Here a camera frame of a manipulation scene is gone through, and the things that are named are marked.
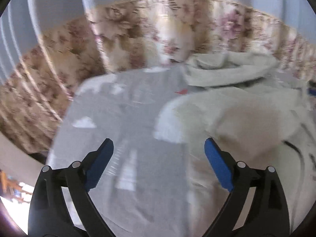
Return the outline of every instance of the white triangle print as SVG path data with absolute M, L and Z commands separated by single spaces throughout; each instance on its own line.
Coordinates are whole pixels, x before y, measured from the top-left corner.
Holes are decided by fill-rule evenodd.
M 122 166 L 117 189 L 136 191 L 136 160 L 137 150 L 131 150 L 129 159 Z

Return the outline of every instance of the beige garment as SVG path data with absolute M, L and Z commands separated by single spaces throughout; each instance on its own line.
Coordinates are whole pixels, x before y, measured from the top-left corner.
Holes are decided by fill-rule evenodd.
M 187 60 L 183 74 L 191 86 L 226 86 L 263 77 L 278 65 L 275 57 L 265 54 L 193 54 Z
M 300 106 L 299 96 L 298 90 L 285 88 L 255 86 L 245 91 L 228 87 L 193 94 L 177 108 L 190 153 L 191 236 L 202 236 L 228 196 L 204 154 L 204 142 L 210 136 L 215 137 L 219 147 L 230 152 L 236 161 L 242 160 L 258 169 L 273 165 L 282 182 L 292 218 L 301 161 L 282 140 L 301 131 L 296 112 L 304 108 Z M 243 224 L 245 216 L 244 212 L 236 226 Z

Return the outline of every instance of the floral fabric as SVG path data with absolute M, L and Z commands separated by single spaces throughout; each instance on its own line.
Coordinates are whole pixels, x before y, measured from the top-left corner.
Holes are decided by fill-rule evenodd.
M 51 29 L 0 87 L 1 131 L 27 153 L 48 150 L 83 80 L 185 61 L 191 53 L 264 52 L 310 80 L 316 46 L 271 15 L 231 0 L 129 0 Z

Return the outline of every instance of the blue rubber grip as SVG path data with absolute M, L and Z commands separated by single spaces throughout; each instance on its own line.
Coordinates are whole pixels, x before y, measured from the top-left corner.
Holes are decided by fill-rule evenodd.
M 232 173 L 220 155 L 220 151 L 218 151 L 217 147 L 215 147 L 209 139 L 205 141 L 204 151 L 218 181 L 221 183 L 223 188 L 231 192 L 233 189 Z

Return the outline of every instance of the purple flower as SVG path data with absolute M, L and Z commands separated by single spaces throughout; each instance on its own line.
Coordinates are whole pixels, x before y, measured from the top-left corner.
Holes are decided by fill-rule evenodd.
M 221 19 L 220 27 L 224 38 L 234 39 L 241 32 L 240 17 L 241 15 L 237 10 L 232 10 Z

